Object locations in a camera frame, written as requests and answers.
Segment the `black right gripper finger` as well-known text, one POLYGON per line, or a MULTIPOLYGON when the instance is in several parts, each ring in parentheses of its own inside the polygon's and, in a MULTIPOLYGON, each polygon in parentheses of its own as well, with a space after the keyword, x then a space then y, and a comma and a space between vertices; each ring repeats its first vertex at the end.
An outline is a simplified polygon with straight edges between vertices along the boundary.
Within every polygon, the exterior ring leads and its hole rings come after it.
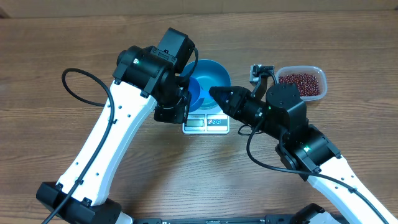
POLYGON ((231 96, 241 89, 240 86, 213 86, 209 90, 212 98, 225 98, 231 96))
POLYGON ((228 116, 232 116, 232 106, 231 106, 231 96, 227 96, 225 98, 213 98, 215 102, 218 104, 218 106, 221 108, 224 114, 227 114, 228 116))

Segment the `blue plastic measuring scoop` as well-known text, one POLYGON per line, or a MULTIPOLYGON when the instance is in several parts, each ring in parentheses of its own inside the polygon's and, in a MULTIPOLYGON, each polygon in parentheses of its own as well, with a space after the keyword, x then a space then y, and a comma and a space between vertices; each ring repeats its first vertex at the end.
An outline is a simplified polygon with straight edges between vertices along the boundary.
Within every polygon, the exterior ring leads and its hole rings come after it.
POLYGON ((189 112, 196 110, 210 110, 216 106, 214 99, 210 95, 211 83, 206 78, 196 79, 190 77, 188 90, 192 95, 189 112))

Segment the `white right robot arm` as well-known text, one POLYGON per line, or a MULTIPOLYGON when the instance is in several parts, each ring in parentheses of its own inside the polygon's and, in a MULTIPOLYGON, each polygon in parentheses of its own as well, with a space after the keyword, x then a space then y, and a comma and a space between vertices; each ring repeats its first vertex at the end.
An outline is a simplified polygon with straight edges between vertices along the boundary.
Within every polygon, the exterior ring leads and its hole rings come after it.
POLYGON ((213 86, 210 95, 231 118, 252 132, 278 139, 283 168, 323 194, 349 223, 397 223, 397 218, 364 186, 340 150, 307 118, 296 85, 275 84, 265 100, 241 86, 213 86))

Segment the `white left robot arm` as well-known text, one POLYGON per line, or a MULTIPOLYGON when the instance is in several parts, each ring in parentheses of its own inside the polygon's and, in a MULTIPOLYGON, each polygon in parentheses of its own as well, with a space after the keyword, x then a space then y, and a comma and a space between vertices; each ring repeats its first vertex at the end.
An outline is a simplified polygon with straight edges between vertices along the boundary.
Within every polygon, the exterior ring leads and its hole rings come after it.
POLYGON ((183 74, 193 41, 167 29, 157 46, 132 46, 117 59, 107 100, 81 151, 55 182, 41 183, 36 197, 50 212, 68 223, 132 223, 131 216, 109 198, 118 166, 133 137, 149 115, 163 123, 187 121, 190 77, 183 74))

